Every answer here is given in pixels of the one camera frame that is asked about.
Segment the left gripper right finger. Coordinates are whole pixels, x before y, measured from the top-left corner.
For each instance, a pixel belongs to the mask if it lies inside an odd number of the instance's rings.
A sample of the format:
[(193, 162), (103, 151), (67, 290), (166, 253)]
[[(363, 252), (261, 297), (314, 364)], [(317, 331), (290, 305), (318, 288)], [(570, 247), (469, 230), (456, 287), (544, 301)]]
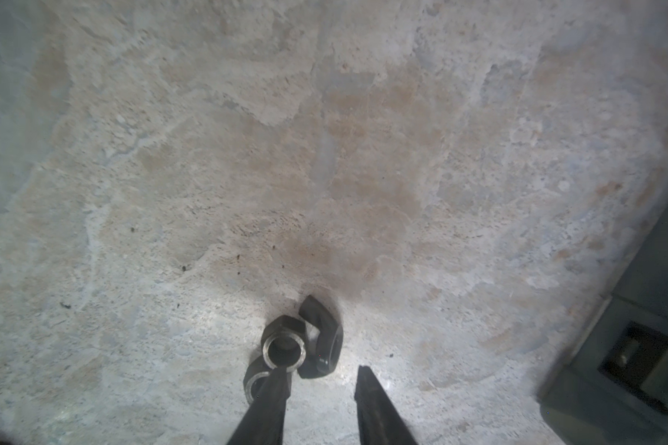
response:
[(354, 400), (361, 445), (418, 444), (369, 366), (358, 367)]

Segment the clear compartment organizer box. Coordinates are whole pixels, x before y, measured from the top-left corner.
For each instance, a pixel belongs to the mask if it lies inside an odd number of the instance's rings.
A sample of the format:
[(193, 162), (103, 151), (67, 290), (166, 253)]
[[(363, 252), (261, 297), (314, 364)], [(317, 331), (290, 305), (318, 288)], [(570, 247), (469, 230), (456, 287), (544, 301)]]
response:
[(668, 206), (539, 403), (566, 444), (668, 444)]

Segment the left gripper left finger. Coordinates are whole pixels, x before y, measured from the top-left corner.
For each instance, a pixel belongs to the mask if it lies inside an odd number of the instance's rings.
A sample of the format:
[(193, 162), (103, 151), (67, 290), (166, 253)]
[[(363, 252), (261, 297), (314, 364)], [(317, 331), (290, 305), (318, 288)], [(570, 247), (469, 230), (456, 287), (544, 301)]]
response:
[(273, 370), (226, 444), (282, 445), (289, 396), (289, 373)]

